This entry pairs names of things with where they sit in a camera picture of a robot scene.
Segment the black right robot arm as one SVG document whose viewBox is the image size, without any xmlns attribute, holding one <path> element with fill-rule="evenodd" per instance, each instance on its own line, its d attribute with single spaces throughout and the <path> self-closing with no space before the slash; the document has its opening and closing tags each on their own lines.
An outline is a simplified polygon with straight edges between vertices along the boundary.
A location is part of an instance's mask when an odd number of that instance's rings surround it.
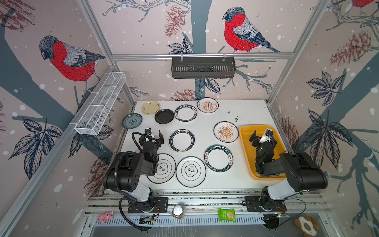
<svg viewBox="0 0 379 237">
<path fill-rule="evenodd" d="M 266 129 L 263 136 L 260 137 L 254 132 L 249 139 L 256 148 L 255 168 L 261 177 L 286 175 L 278 183 L 262 189 L 259 202 L 265 211 L 271 211 L 296 194 L 317 191 L 328 186 L 326 175 L 306 153 L 285 152 L 275 160 L 273 156 L 277 141 L 273 135 L 273 130 Z"/>
</svg>

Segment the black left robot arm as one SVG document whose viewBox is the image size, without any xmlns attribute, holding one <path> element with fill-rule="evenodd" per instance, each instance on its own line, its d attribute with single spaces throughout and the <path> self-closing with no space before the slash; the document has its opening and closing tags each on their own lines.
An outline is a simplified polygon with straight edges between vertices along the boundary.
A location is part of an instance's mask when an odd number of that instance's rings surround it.
<svg viewBox="0 0 379 237">
<path fill-rule="evenodd" d="M 145 213 L 158 210 L 151 188 L 140 182 L 141 176 L 154 176 L 158 169 L 158 149 L 164 144 L 164 136 L 154 138 L 151 130 L 132 132 L 132 141 L 138 151 L 118 153 L 106 175 L 105 189 L 115 191 L 132 204 L 132 208 Z"/>
</svg>

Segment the green rim red ring plate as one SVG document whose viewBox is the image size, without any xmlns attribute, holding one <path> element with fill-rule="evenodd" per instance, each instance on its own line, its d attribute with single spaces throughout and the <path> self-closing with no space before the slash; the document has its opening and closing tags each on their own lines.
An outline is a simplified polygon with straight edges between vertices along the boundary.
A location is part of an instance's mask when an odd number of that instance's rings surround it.
<svg viewBox="0 0 379 237">
<path fill-rule="evenodd" d="M 187 129 L 174 131 L 169 137 L 170 148 L 178 153 L 189 151 L 195 143 L 194 134 Z"/>
</svg>

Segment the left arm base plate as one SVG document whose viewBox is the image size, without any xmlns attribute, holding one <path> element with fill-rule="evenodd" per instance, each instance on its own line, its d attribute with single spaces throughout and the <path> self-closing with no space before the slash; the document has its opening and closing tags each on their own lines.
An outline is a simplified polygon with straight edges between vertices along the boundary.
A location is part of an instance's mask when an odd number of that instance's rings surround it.
<svg viewBox="0 0 379 237">
<path fill-rule="evenodd" d="M 166 213 L 168 208 L 167 197 L 157 197 L 148 199 L 146 202 L 131 202 L 128 206 L 127 213 L 129 214 L 158 214 Z"/>
</svg>

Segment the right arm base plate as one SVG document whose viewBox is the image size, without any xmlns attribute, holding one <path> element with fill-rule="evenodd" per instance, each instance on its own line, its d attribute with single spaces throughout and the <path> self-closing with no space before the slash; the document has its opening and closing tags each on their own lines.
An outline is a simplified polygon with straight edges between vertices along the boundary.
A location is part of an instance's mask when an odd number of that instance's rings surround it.
<svg viewBox="0 0 379 237">
<path fill-rule="evenodd" d="M 283 201 L 262 198 L 261 196 L 246 196 L 243 204 L 248 212 L 286 212 L 287 207 Z"/>
</svg>

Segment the white flower motif plate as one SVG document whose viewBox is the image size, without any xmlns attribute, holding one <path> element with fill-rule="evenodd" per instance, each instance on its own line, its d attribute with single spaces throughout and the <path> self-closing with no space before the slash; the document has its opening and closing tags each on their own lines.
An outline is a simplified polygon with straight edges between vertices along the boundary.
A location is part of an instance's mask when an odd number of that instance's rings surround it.
<svg viewBox="0 0 379 237">
<path fill-rule="evenodd" d="M 163 184 L 168 182 L 175 174 L 176 161 L 166 153 L 158 154 L 157 171 L 154 176 L 147 176 L 147 179 L 154 184 Z"/>
<path fill-rule="evenodd" d="M 176 167 L 176 177 L 181 185 L 195 188 L 201 185 L 207 175 L 206 166 L 201 159 L 193 156 L 183 158 Z"/>
</svg>

